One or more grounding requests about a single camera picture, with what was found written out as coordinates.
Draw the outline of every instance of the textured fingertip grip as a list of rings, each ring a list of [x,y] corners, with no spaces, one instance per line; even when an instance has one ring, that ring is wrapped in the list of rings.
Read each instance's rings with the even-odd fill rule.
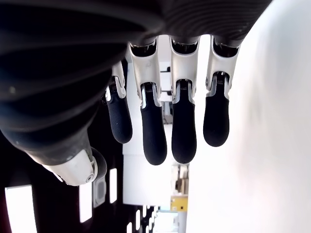
[[[126,97],[121,99],[117,92],[111,92],[111,100],[107,101],[112,134],[120,143],[127,143],[133,135],[132,122]]]
[[[157,107],[154,101],[151,100],[140,111],[143,147],[146,159],[152,165],[160,165],[165,161],[167,155],[162,107]]]
[[[190,163],[196,153],[194,107],[187,91],[181,91],[179,102],[173,104],[172,153],[181,164]]]
[[[212,97],[206,97],[203,135],[212,147],[223,145],[229,136],[229,100],[223,92],[217,91]]]

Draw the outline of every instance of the metal bracket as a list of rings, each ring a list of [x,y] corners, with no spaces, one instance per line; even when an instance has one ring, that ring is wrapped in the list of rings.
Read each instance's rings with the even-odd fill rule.
[[[228,87],[231,89],[232,78],[235,70],[235,64],[237,62],[238,52],[232,57],[222,57],[218,55],[214,50],[214,36],[210,39],[210,50],[207,67],[206,88],[211,91],[213,76],[216,72],[225,72],[228,75]]]
[[[193,98],[192,98],[192,87],[191,87],[191,82],[188,81],[188,99],[190,103],[195,104]],[[180,100],[180,83],[177,83],[177,88],[176,88],[176,98],[173,100],[174,103],[178,103]]]
[[[186,79],[191,81],[191,99],[195,95],[196,91],[196,76],[198,67],[198,51],[200,40],[197,41],[196,50],[189,54],[181,54],[174,50],[173,40],[170,39],[170,46],[172,51],[171,61],[171,84],[172,84],[172,96],[176,98],[177,94],[177,81]]]
[[[228,77],[225,75],[225,90],[224,90],[224,96],[229,99],[229,85],[228,85]],[[212,85],[210,91],[206,94],[206,97],[212,97],[216,94],[216,89],[217,89],[217,75],[213,75],[212,79]]]
[[[156,84],[155,83],[152,83],[152,94],[153,94],[153,99],[154,99],[155,105],[157,107],[162,107],[162,103],[159,100],[158,95],[157,95]],[[147,99],[146,99],[145,84],[141,85],[141,95],[142,95],[142,100],[141,100],[140,108],[144,109],[146,107],[146,105],[147,105],[147,103],[146,103]]]
[[[156,86],[157,97],[161,95],[160,68],[158,60],[158,44],[155,39],[155,52],[149,56],[136,56],[133,53],[133,45],[129,44],[129,50],[132,56],[135,81],[139,99],[143,101],[142,84],[154,83]]]
[[[118,62],[114,66],[112,66],[112,76],[115,78],[116,87],[118,96],[120,99],[125,98],[126,90],[125,90],[125,78],[123,73],[122,63]],[[106,101],[111,100],[110,88],[109,85],[106,88]]]

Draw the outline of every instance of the robotic finger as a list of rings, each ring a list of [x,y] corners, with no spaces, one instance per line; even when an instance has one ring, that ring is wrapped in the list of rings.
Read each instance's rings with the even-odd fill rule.
[[[206,78],[206,107],[203,125],[205,141],[213,147],[223,145],[229,135],[229,95],[240,45],[210,40]]]
[[[199,37],[170,39],[172,52],[173,131],[172,153],[179,163],[189,163],[195,156],[197,141],[194,100]]]
[[[114,138],[122,144],[129,142],[133,135],[133,129],[127,105],[125,79],[121,62],[112,67],[112,80],[107,86],[105,97]]]
[[[148,162],[160,165],[167,155],[164,133],[157,38],[143,45],[129,45],[143,129],[143,149]]]

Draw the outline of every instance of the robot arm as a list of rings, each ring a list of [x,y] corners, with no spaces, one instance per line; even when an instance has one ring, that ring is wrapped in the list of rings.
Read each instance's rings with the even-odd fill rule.
[[[144,153],[149,163],[163,163],[167,143],[157,36],[168,34],[172,150],[176,161],[189,163],[197,145],[193,97],[200,36],[211,35],[203,133],[217,147],[229,134],[228,92],[240,44],[270,2],[2,0],[0,129],[16,148],[69,185],[103,177],[107,166],[90,146],[87,128],[106,91],[113,136],[120,143],[131,139],[119,62],[129,49],[141,101]]]

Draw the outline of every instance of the fluorescent light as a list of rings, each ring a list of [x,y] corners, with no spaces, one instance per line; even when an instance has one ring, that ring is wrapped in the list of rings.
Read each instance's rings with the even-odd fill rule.
[[[80,222],[92,217],[92,182],[79,186]]]
[[[136,211],[136,231],[140,229],[140,210]]]
[[[110,203],[117,200],[117,169],[110,170]]]
[[[5,199],[12,233],[36,233],[31,185],[5,188]]]
[[[152,219],[149,218],[149,230],[152,230]]]
[[[129,222],[126,227],[126,233],[132,233],[132,223]]]
[[[146,215],[147,215],[147,206],[143,205],[142,206],[142,217],[146,217]]]

